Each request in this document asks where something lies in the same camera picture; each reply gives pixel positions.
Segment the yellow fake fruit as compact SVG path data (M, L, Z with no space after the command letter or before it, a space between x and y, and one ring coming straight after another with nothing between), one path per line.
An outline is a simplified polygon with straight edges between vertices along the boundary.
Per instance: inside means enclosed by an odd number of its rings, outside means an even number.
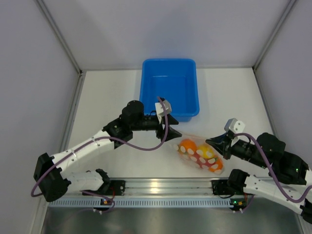
M197 147L196 153L202 158L210 159L214 157L214 151L208 144L201 144Z

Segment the orange fake fruit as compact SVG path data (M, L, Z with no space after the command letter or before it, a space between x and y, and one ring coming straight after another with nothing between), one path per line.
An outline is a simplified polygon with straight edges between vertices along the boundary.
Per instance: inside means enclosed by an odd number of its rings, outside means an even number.
M179 151L182 153L193 155L197 151L197 145L194 141L190 139L184 139L179 144Z

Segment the clear zip top bag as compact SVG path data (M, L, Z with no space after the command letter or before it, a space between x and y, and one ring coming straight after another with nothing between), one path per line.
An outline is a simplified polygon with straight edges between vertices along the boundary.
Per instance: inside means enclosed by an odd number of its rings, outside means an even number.
M220 175L224 171L224 164L222 160L222 156L213 148L214 157L210 159L202 158L196 152L193 155L189 155L187 153L182 153L179 151L179 144L184 139L190 139L194 141L197 147L201 144L207 144L205 142L206 138L202 136L196 136L188 133L182 133L182 137L172 139L167 142L168 147L171 150L175 151L179 158L186 164L190 165L191 167L197 168L199 170L204 170L216 175Z

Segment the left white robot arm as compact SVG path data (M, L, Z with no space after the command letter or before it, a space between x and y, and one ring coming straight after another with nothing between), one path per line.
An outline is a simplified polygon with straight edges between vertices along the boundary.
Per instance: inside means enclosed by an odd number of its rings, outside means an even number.
M141 151L154 151L166 141L181 137L182 134L171 126L178 121L171 116L169 101L159 97L155 110L144 113L144 105L138 100L130 101L122 109L121 115L109 122L86 141L52 156L44 153L38 157L34 171L35 185L31 197L44 196L47 202L55 201L65 194L82 192L88 195L104 195L109 192L111 180L102 169L83 172L84 163L103 156L122 145ZM155 131L160 143L152 148L131 144L135 131Z

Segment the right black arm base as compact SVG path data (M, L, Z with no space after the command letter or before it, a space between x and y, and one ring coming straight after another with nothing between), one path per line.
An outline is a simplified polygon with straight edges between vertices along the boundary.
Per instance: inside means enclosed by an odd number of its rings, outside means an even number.
M226 179L212 180L213 194L220 197L231 197L236 194L235 190L230 188Z

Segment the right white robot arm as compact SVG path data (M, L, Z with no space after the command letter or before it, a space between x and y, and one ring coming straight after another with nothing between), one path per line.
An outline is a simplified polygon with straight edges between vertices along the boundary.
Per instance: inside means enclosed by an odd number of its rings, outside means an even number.
M261 196L278 203L312 222L312 170L286 144L274 135L263 133L254 138L247 133L227 133L206 140L224 159L235 156L262 169L268 169L273 184L241 169L233 169L227 179L234 193Z

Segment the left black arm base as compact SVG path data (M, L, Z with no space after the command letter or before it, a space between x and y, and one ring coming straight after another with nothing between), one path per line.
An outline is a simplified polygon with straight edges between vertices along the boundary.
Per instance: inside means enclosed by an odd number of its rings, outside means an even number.
M110 182L104 182L100 188L96 191L100 195L123 195L125 191L125 180L111 180Z

